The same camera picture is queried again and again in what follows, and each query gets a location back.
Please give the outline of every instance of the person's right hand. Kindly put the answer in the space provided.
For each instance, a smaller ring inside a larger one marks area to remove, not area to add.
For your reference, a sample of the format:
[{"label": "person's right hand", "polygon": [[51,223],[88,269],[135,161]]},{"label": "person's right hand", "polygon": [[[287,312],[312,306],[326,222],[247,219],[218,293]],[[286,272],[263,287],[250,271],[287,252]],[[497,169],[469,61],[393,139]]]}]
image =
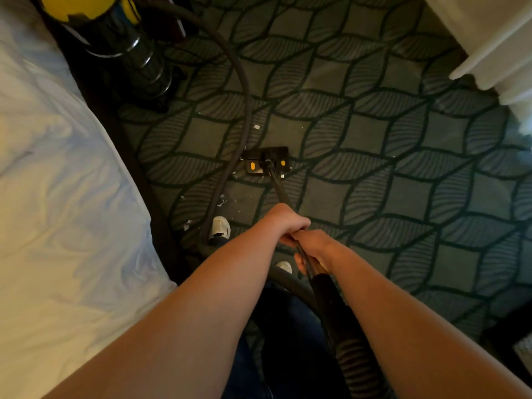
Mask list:
[{"label": "person's right hand", "polygon": [[[334,239],[329,237],[329,235],[325,234],[325,232],[323,232],[322,230],[301,230],[293,232],[292,234],[290,234],[290,236],[293,238],[293,240],[285,238],[282,239],[281,242],[291,247],[295,247],[295,241],[299,241],[301,247],[309,256],[312,256],[318,262],[320,262],[321,266],[325,270],[327,270],[328,272],[331,271],[328,263],[329,260],[327,254],[329,252],[329,249],[334,244],[339,243],[338,241],[335,241]],[[296,253],[294,255],[294,259],[296,260],[296,264],[299,270],[306,275],[305,265],[303,264],[303,259],[301,258],[301,256]]]}]

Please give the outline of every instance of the forearm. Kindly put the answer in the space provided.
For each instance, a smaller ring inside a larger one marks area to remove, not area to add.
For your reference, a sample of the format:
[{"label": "forearm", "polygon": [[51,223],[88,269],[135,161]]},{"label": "forearm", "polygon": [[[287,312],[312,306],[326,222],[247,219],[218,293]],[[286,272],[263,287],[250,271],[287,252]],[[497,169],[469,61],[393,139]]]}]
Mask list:
[{"label": "forearm", "polygon": [[263,220],[228,242],[46,399],[219,398],[279,237]]},{"label": "forearm", "polygon": [[465,335],[341,244],[327,262],[402,399],[530,398],[530,390]]}]

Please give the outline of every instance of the shoe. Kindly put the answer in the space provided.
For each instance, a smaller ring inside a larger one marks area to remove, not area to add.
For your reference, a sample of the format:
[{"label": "shoe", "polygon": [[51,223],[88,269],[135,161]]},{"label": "shoe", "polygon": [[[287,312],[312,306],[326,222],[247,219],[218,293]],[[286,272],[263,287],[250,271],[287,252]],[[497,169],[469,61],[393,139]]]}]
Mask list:
[{"label": "shoe", "polygon": [[278,268],[282,268],[284,271],[287,271],[288,273],[292,274],[292,265],[286,260],[277,263],[275,266],[277,266]]},{"label": "shoe", "polygon": [[222,217],[221,215],[214,217],[212,219],[211,236],[209,237],[209,239],[213,237],[223,237],[229,240],[230,236],[231,226],[229,225],[227,219],[225,217]]}]

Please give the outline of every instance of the person's right arm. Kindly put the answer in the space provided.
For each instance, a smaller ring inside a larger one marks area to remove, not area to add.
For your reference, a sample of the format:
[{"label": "person's right arm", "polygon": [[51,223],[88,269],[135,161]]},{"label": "person's right arm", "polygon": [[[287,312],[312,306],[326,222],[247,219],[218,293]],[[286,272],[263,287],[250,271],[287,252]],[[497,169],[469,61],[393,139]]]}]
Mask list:
[{"label": "person's right arm", "polygon": [[[532,398],[502,364],[352,250],[323,231],[293,237],[336,276],[398,397]],[[296,262],[303,271],[297,254]]]}]

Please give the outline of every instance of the sheer curtain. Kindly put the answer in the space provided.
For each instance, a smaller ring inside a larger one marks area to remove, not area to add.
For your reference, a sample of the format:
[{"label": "sheer curtain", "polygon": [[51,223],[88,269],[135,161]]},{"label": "sheer curtain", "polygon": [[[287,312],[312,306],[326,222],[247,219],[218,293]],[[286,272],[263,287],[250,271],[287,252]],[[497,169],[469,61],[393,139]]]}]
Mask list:
[{"label": "sheer curtain", "polygon": [[532,134],[532,0],[426,0],[469,54],[451,74],[495,88]]}]

